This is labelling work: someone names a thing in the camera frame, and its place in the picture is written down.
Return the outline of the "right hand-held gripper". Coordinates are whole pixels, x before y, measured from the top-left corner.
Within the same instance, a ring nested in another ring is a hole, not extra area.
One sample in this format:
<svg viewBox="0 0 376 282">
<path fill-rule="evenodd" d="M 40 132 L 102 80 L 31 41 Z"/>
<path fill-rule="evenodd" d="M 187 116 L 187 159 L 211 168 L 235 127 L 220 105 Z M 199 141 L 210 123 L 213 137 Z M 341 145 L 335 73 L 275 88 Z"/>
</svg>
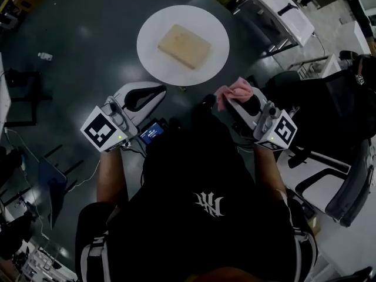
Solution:
<svg viewBox="0 0 376 282">
<path fill-rule="evenodd" d="M 255 144 L 271 151 L 289 148 L 297 126 L 285 110 L 268 101 L 262 91 L 252 87 L 253 95 L 246 102 L 225 98 L 225 106 L 237 122 L 253 130 Z"/>
</svg>

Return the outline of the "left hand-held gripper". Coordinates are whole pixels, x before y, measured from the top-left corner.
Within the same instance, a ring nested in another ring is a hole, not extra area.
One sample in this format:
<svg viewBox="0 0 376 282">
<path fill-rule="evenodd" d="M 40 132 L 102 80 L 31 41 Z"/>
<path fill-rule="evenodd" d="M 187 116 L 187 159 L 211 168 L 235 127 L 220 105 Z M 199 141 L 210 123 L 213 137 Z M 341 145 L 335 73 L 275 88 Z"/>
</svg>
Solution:
<svg viewBox="0 0 376 282">
<path fill-rule="evenodd" d="M 166 92 L 165 85 L 157 82 L 126 83 L 103 106 L 94 108 L 80 131 L 99 152 L 108 153 L 137 136 L 136 126 L 154 111 Z"/>
</svg>

